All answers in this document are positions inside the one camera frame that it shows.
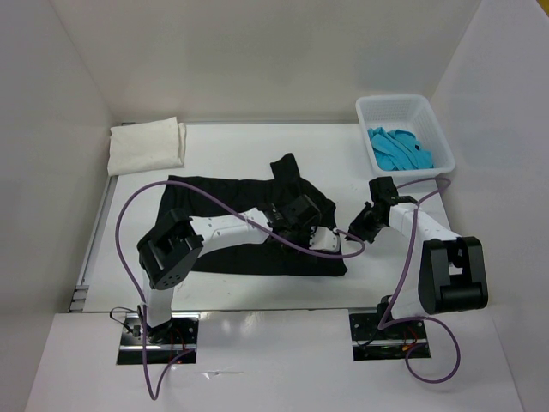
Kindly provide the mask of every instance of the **blue cloth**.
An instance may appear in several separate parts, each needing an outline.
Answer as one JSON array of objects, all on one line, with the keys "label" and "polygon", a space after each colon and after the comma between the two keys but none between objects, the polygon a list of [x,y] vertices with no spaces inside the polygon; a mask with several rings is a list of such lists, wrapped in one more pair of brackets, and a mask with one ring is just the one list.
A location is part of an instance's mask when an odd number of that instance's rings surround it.
[{"label": "blue cloth", "polygon": [[368,129],[377,164],[383,170],[432,169],[432,156],[413,133],[405,130]]}]

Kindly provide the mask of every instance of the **white plastic basket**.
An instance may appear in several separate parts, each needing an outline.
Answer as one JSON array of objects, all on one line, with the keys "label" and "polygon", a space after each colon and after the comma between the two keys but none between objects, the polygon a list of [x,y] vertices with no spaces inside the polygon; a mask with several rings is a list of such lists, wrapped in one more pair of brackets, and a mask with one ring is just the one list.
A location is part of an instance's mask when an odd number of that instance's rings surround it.
[{"label": "white plastic basket", "polygon": [[[362,135],[366,143],[371,165],[377,176],[402,179],[432,178],[455,168],[454,155],[438,124],[429,100],[419,94],[394,94],[361,97],[357,100]],[[386,131],[401,129],[411,131],[426,150],[432,153],[434,168],[419,170],[387,171],[377,165],[376,156],[368,137],[368,129],[383,127]]]}]

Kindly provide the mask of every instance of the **folded white towel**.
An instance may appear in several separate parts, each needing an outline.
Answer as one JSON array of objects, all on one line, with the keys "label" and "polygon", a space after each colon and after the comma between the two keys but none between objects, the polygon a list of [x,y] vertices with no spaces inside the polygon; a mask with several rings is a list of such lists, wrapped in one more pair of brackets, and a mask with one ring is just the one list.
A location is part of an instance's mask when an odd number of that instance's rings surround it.
[{"label": "folded white towel", "polygon": [[109,176],[182,166],[185,132],[176,118],[111,127]]}]

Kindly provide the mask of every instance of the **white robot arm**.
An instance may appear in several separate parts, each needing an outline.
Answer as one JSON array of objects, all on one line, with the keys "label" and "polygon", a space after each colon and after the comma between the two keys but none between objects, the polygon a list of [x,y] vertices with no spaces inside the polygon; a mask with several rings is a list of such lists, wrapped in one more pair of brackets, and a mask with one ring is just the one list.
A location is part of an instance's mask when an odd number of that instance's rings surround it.
[{"label": "white robot arm", "polygon": [[285,208],[265,205],[241,214],[218,217],[187,216],[171,210],[138,243],[143,267],[143,292],[148,306],[149,339],[172,319],[173,289],[188,275],[195,261],[212,251],[243,244],[261,244],[268,233],[248,223],[254,221],[313,251],[337,253],[340,238],[327,227],[315,226],[319,211],[307,197],[298,197]]},{"label": "white robot arm", "polygon": [[[349,233],[373,243],[382,228],[392,227],[410,239],[416,201],[399,196],[392,178],[373,179],[370,193],[373,204],[366,203]],[[413,255],[392,318],[480,309],[487,302],[480,242],[450,231],[419,209]]]}]

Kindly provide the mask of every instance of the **black cloth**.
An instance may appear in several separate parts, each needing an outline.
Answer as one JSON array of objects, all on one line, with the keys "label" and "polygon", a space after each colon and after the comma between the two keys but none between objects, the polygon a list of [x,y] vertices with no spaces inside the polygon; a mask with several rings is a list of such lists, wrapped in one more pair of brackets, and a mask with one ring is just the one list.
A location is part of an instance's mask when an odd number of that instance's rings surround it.
[{"label": "black cloth", "polygon": [[[239,213],[262,203],[284,206],[305,194],[322,213],[320,226],[335,227],[335,203],[327,199],[315,186],[299,176],[293,154],[271,163],[273,180],[235,180],[203,177],[170,176],[196,186],[219,198]],[[160,201],[157,221],[171,209],[183,208],[190,216],[215,217],[226,211],[207,198],[184,187],[167,185]],[[312,257],[282,247],[277,241],[261,245],[239,245],[212,251],[200,257],[193,270],[200,272],[241,275],[342,276],[347,267],[342,260]]]}]

